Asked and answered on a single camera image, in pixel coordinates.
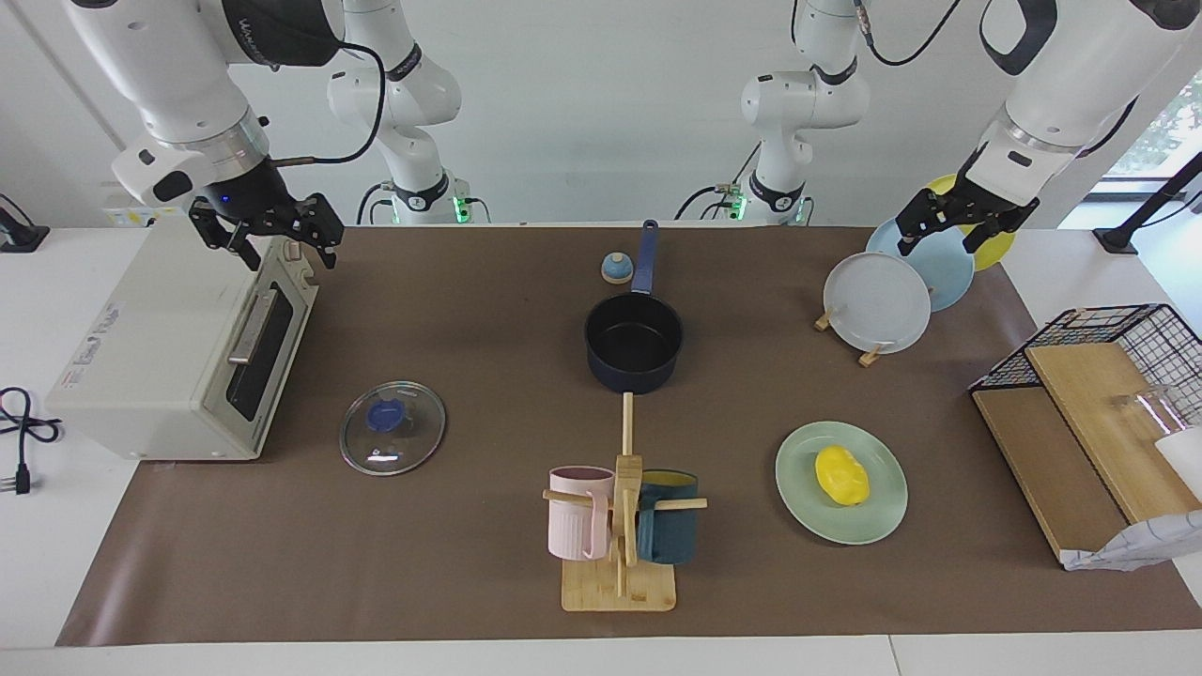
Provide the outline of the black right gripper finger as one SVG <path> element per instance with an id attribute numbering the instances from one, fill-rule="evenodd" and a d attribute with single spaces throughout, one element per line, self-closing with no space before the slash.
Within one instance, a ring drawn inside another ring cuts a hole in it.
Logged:
<path id="1" fill-rule="evenodd" d="M 207 200 L 194 200 L 192 204 L 194 230 L 200 235 L 201 241 L 208 249 L 226 250 L 245 263 L 248 269 L 258 272 L 262 257 L 252 242 L 248 241 L 248 231 L 244 223 L 236 223 L 232 231 L 224 227 L 215 206 Z"/>
<path id="2" fill-rule="evenodd" d="M 345 227 L 331 201 L 322 192 L 287 204 L 288 238 L 313 248 L 325 269 L 337 266 L 337 248 L 343 244 Z"/>

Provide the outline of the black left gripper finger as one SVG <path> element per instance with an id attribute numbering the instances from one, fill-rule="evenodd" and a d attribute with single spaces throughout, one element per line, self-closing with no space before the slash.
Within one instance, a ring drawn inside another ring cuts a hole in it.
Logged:
<path id="1" fill-rule="evenodd" d="M 980 250 L 989 255 L 1004 255 L 1013 245 L 1013 232 L 1008 231 L 1012 210 L 999 210 L 984 215 L 978 223 L 962 223 L 963 248 L 970 255 Z"/>
<path id="2" fill-rule="evenodd" d="M 899 230 L 898 253 L 906 257 L 928 235 L 939 235 L 950 229 L 945 210 L 946 200 L 940 192 L 916 192 L 899 210 L 895 224 Z"/>

